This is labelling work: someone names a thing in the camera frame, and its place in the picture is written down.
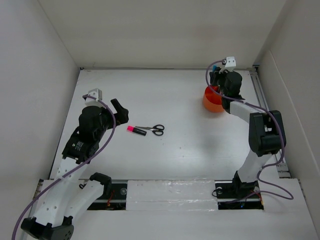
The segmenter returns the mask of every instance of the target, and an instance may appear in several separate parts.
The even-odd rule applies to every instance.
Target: white wall
[[[282,112],[286,161],[301,180],[320,235],[320,1],[296,0],[264,55],[259,75],[271,109]]]
[[[78,73],[36,0],[0,1],[1,239],[48,177]]]
[[[79,67],[251,67],[286,0],[39,0]]]

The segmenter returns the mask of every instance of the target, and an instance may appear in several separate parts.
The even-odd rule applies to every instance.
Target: black scissor handle
[[[162,136],[164,134],[164,131],[162,130],[152,130],[153,134],[157,136]]]
[[[157,125],[153,126],[153,128],[154,128],[154,129],[161,130],[161,131],[165,130],[165,126],[163,126],[163,125],[161,125],[161,124],[157,124]]]

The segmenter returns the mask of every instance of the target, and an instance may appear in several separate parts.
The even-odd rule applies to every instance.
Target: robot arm
[[[99,89],[89,91],[89,96],[102,100]],[[111,100],[117,110],[114,115],[116,125],[127,123],[128,110],[116,99]],[[114,121],[110,112],[91,98],[85,100],[85,107],[79,116],[79,126],[72,133],[63,152],[55,180],[61,179],[47,192],[45,200],[36,213],[25,218],[21,228],[29,235],[41,240],[69,240],[73,234],[73,224],[100,196],[111,194],[112,180],[109,176],[95,173],[86,186],[76,195],[78,180],[88,167],[83,167],[65,176],[68,172],[89,160],[99,149],[99,142]]]
[[[234,57],[227,57],[223,63],[224,69],[217,67],[210,72],[210,84],[218,86],[224,96],[236,100],[244,100],[240,95],[242,77],[233,71],[236,62]],[[242,167],[235,172],[232,183],[216,183],[218,199],[240,199],[249,195],[258,186],[257,175],[267,163],[272,154],[281,149],[281,140],[274,122],[262,110],[254,109],[242,102],[222,99],[222,106],[226,112],[235,115],[249,124],[248,142],[250,151]],[[280,126],[284,145],[286,136],[281,113],[270,111]]]

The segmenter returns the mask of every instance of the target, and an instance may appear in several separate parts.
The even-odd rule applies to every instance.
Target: marker
[[[142,136],[147,135],[147,132],[146,132],[146,131],[143,131],[143,130],[141,130],[141,129],[139,129],[139,128],[136,128],[136,127],[134,127],[134,126],[128,126],[127,130],[128,130],[129,132],[133,132],[133,133],[135,133],[135,134],[139,134],[139,135],[142,135]]]

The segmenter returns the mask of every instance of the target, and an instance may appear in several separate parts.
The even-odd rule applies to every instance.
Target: black cable
[[[245,204],[246,204],[246,202],[247,202],[247,199],[248,199],[248,198],[246,198],[244,202],[243,202],[243,201],[240,201],[239,204],[235,204],[232,208],[229,208],[229,209],[236,209],[236,208],[238,208],[238,207],[241,208],[242,205],[245,206]]]
[[[215,189],[215,190],[213,190],[213,192],[212,192],[212,196],[214,196],[215,198],[217,197],[216,195],[214,195],[214,192],[216,192],[217,190]]]
[[[79,184],[79,188],[84,189],[87,184]]]

